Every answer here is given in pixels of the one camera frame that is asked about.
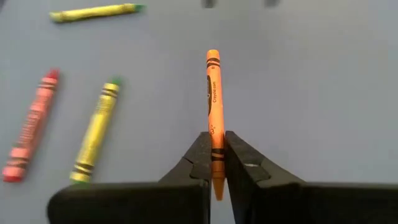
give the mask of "green crayon tip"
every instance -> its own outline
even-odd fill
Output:
[[[141,4],[135,4],[134,5],[134,11],[135,12],[141,12],[144,8],[145,8],[145,5],[141,5]]]
[[[122,83],[122,79],[120,77],[112,77],[108,83],[112,83],[115,85],[120,86],[120,84]]]

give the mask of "gray-blue table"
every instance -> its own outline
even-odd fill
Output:
[[[142,0],[142,14],[54,24],[50,11],[122,0],[6,0],[0,158],[40,78],[64,76],[26,180],[0,183],[0,223],[45,223],[103,83],[124,77],[93,182],[156,181],[207,130],[208,49],[221,53],[226,129],[308,181],[398,182],[395,0]],[[232,223],[228,191],[213,223]]]

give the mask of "orange crayon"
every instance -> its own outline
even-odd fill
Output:
[[[21,134],[11,149],[7,165],[2,170],[3,181],[19,182],[24,177],[27,164],[45,126],[45,119],[57,87],[58,74],[58,70],[49,71],[37,88],[36,98],[29,108]]]
[[[211,136],[211,173],[217,200],[224,192],[224,114],[221,88],[220,55],[217,50],[207,52],[207,92],[209,133]]]

